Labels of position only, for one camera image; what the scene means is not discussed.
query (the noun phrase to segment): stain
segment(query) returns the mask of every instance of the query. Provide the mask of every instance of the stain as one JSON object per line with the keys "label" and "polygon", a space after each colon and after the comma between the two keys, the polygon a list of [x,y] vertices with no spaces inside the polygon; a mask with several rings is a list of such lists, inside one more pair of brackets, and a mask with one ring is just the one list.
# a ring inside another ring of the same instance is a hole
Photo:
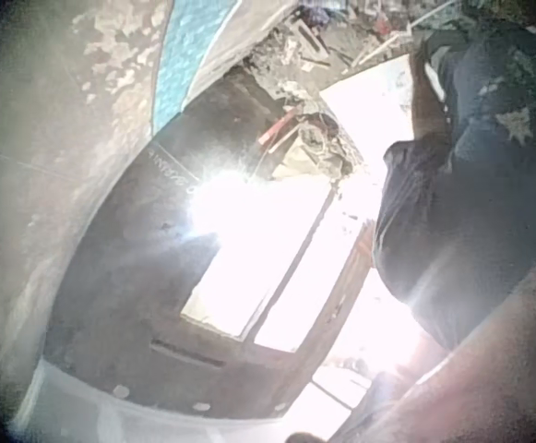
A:
{"label": "stain", "polygon": [[195,411],[205,413],[210,410],[210,405],[208,403],[196,403],[192,408],[194,408]]}
{"label": "stain", "polygon": [[112,394],[116,399],[123,400],[128,398],[128,396],[130,395],[130,389],[126,386],[118,385],[113,389]]}
{"label": "stain", "polygon": [[530,109],[528,106],[519,111],[506,114],[497,114],[497,122],[505,126],[509,132],[509,139],[515,138],[521,146],[526,144],[526,138],[532,138],[530,127]]}

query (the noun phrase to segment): curved wall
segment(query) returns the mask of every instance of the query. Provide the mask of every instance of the curved wall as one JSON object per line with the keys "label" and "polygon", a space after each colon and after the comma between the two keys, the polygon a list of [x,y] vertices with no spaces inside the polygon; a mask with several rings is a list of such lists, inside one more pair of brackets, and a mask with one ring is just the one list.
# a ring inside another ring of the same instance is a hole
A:
{"label": "curved wall", "polygon": [[[211,44],[235,43],[215,34],[231,39],[237,35],[233,29],[249,20],[268,23],[274,11],[294,2],[249,0],[245,15],[237,16],[231,14],[234,0],[220,0],[211,23],[201,7],[204,0],[0,3],[0,412],[5,418],[15,413],[32,380],[54,295],[93,214],[150,140],[152,128],[182,109],[200,63],[220,66],[198,76],[205,84],[243,56],[239,46],[237,56],[213,59]],[[169,20],[172,10],[182,11],[175,16],[179,26]],[[222,26],[226,18],[231,20]],[[197,32],[197,38],[189,37]],[[256,42],[265,32],[254,27],[247,41]],[[173,57],[183,63],[173,63]]]}

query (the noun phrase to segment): red object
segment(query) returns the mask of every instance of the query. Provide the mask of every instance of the red object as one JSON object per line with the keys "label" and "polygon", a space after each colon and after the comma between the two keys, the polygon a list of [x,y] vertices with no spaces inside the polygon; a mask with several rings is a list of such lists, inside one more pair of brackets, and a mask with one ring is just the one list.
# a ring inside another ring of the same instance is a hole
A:
{"label": "red object", "polygon": [[290,122],[296,113],[298,112],[298,108],[292,108],[289,112],[286,113],[280,120],[278,120],[274,126],[272,126],[266,133],[261,136],[257,141],[259,141],[259,144],[261,146],[264,146],[266,143],[268,143],[270,140],[272,140],[278,133],[282,130],[283,127],[286,126],[288,122]]}
{"label": "red object", "polygon": [[378,17],[376,17],[375,25],[374,25],[375,32],[379,35],[388,35],[391,31],[393,31],[392,26],[390,25],[390,21],[388,21],[388,17],[385,13],[378,14]]}

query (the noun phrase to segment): person's arm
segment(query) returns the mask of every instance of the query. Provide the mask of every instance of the person's arm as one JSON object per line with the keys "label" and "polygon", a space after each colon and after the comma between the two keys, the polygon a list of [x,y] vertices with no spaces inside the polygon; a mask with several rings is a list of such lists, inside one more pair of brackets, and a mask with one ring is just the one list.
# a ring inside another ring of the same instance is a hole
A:
{"label": "person's arm", "polygon": [[411,121],[416,140],[428,135],[449,141],[449,126],[444,113],[444,105],[439,101],[429,78],[425,74],[423,48],[414,51],[409,57],[413,78],[413,97],[411,100]]}

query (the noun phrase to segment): rubble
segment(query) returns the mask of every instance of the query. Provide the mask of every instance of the rubble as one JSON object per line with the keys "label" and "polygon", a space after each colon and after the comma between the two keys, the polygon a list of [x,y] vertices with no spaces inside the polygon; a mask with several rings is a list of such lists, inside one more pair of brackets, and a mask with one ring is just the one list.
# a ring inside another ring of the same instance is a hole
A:
{"label": "rubble", "polygon": [[[244,68],[274,100],[281,102],[284,110],[297,107],[299,115],[327,115],[334,122],[319,92],[344,76],[410,51],[410,23],[420,20],[423,27],[434,26],[435,16],[426,14],[445,2],[304,1],[301,2],[304,6],[274,29],[244,60]],[[454,13],[453,9],[443,8],[449,14]],[[282,129],[279,137],[267,146],[268,149],[276,146],[277,150],[281,137],[298,136],[294,146],[301,143],[316,169],[332,180],[363,167],[362,157],[343,128],[339,128],[335,137],[324,136],[320,130],[304,120],[294,130]]]}

